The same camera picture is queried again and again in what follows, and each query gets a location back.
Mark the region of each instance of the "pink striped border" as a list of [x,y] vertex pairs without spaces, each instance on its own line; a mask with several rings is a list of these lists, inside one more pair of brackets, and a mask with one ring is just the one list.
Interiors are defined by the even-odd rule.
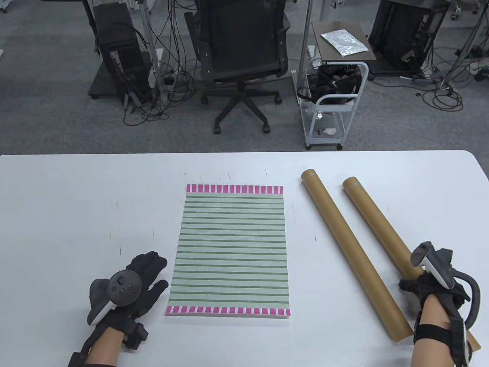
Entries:
[[268,317],[289,317],[288,308],[251,308],[251,307],[204,307],[204,306],[168,306],[167,315],[266,315]]
[[187,185],[187,192],[196,193],[217,193],[217,194],[268,194],[283,195],[283,186],[262,186],[262,185],[212,185],[193,183]]

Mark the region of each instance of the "hand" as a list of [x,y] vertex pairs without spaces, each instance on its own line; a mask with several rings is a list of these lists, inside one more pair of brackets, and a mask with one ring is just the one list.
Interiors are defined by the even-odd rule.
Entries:
[[436,280],[433,274],[427,272],[421,274],[418,279],[415,280],[401,280],[399,282],[399,288],[403,291],[417,295],[420,299],[422,309],[426,298],[431,294],[436,295],[437,293],[444,293],[452,295],[453,304],[457,309],[462,307],[466,300],[470,301],[470,297],[460,283],[455,282],[455,286],[452,289],[447,289]]
[[132,334],[137,326],[134,320],[145,315],[156,303],[161,293],[168,288],[168,282],[160,280],[149,289],[167,263],[165,258],[154,251],[136,256],[126,269],[132,270],[140,276],[141,294],[133,303],[109,311],[100,323],[122,331],[126,335]]

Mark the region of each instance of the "computer tower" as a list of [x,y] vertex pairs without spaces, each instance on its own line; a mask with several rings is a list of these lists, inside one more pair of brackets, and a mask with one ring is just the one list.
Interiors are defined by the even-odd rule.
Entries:
[[420,74],[449,7],[447,0],[381,0],[369,37],[378,59],[372,73]]
[[96,45],[112,76],[117,94],[124,103],[133,92],[141,103],[152,100],[148,76],[151,62],[139,48],[136,30],[125,3],[106,3],[93,7],[97,28]]

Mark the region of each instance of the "black office chair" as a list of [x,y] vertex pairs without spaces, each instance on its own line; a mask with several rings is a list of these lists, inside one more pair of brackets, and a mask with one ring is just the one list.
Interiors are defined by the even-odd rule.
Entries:
[[285,15],[286,0],[199,0],[198,12],[185,13],[185,21],[201,63],[202,78],[207,83],[236,82],[236,89],[204,91],[201,103],[208,97],[231,97],[216,118],[214,133],[220,134],[220,122],[239,103],[245,103],[263,122],[263,132],[270,126],[265,115],[251,97],[275,96],[278,91],[246,88],[246,81],[275,74],[284,75],[289,69],[286,31],[290,28]]

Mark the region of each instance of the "cardboard tube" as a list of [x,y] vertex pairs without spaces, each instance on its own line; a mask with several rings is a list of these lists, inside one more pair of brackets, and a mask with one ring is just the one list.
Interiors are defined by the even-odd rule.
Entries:
[[[343,188],[375,233],[380,243],[384,246],[402,277],[404,279],[416,279],[419,277],[424,270],[411,265],[411,251],[401,240],[394,228],[392,228],[391,224],[356,177],[346,179],[343,182]],[[473,350],[481,349],[480,344],[470,332],[467,338]]]
[[411,326],[316,172],[308,169],[302,174],[302,180],[392,340],[397,343],[413,335]]

